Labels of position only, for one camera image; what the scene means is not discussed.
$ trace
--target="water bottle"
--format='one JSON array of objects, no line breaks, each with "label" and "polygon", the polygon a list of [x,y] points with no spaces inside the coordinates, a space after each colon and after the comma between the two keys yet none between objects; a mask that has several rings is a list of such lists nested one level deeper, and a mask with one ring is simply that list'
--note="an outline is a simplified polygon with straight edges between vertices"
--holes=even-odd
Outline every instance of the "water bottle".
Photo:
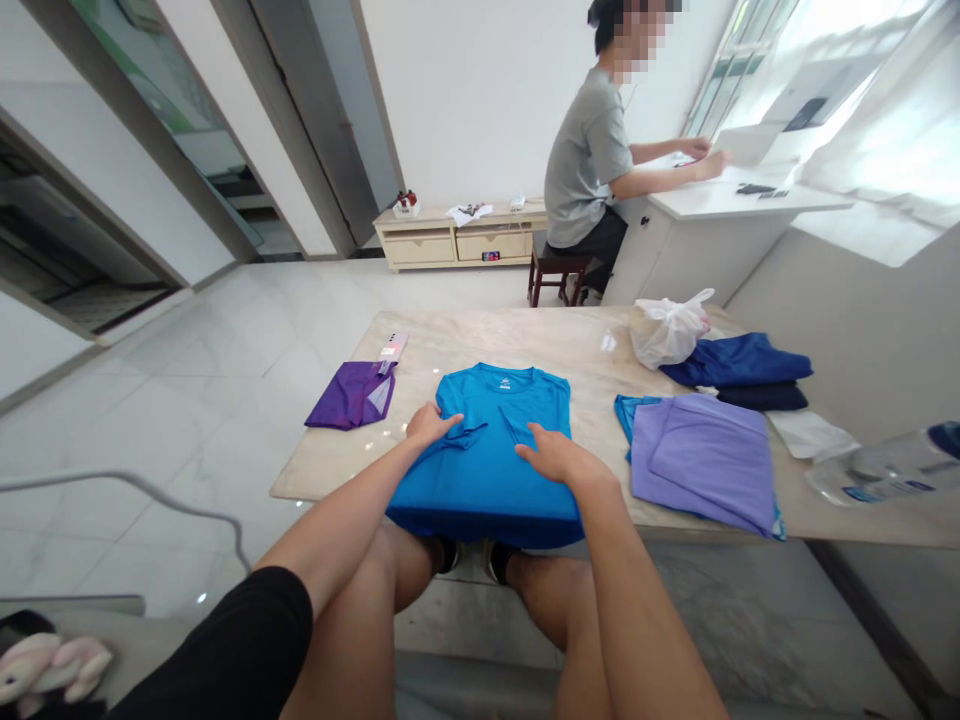
[{"label": "water bottle", "polygon": [[960,487],[960,423],[948,422],[816,465],[807,482],[834,505],[858,507]]}]

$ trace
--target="marble table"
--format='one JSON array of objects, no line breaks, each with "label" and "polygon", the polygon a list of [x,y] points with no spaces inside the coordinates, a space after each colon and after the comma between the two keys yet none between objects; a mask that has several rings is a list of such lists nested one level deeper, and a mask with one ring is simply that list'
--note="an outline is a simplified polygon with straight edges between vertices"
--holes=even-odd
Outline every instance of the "marble table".
[{"label": "marble table", "polygon": [[[689,390],[637,362],[627,329],[629,311],[602,307],[381,312],[350,359],[375,360],[390,333],[409,333],[388,417],[349,432],[306,429],[271,495],[316,501],[331,493],[404,437],[407,421],[434,398],[446,373],[481,361],[509,368],[533,365],[570,382],[573,439],[596,453],[620,478],[630,516],[644,537],[766,542],[630,494],[630,466],[625,459],[629,443],[614,413],[614,399],[618,394],[672,396]],[[710,337],[745,332],[719,308],[710,307],[708,312],[714,322]],[[317,388],[317,397],[320,392],[322,388]],[[951,517],[936,503],[912,500],[855,509],[835,507],[810,488],[803,477],[809,462],[794,459],[772,425],[770,448],[788,536],[960,549],[956,513]]]}]

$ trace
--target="stuffed toy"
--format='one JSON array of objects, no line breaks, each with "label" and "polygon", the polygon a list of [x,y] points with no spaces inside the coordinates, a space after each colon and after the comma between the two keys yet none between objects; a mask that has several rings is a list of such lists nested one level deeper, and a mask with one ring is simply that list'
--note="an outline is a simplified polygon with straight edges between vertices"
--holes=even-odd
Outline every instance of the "stuffed toy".
[{"label": "stuffed toy", "polygon": [[[53,626],[48,623],[45,629]],[[16,703],[17,716],[28,718],[51,702],[79,703],[93,692],[112,659],[91,637],[63,642],[53,632],[29,635],[0,656],[0,707]]]}]

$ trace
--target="blue t-shirt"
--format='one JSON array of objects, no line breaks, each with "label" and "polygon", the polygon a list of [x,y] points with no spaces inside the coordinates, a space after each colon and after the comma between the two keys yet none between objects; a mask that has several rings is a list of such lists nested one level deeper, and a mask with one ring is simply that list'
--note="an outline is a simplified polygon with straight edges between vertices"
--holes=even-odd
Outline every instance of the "blue t-shirt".
[{"label": "blue t-shirt", "polygon": [[417,535],[475,542],[491,538],[529,549],[583,538],[566,486],[540,476],[514,446],[536,447],[527,423],[570,437],[570,384],[537,368],[479,363],[444,376],[443,417],[464,414],[430,446],[397,488],[387,516]]}]

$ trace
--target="gray t-shirt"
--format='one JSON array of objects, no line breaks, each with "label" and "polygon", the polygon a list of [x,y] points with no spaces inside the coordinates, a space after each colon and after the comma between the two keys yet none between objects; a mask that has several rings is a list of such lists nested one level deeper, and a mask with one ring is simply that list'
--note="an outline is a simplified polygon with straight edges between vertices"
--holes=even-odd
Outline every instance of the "gray t-shirt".
[{"label": "gray t-shirt", "polygon": [[547,163],[547,239],[573,247],[604,213],[601,187],[633,170],[620,92],[605,70],[593,68],[563,119]]}]

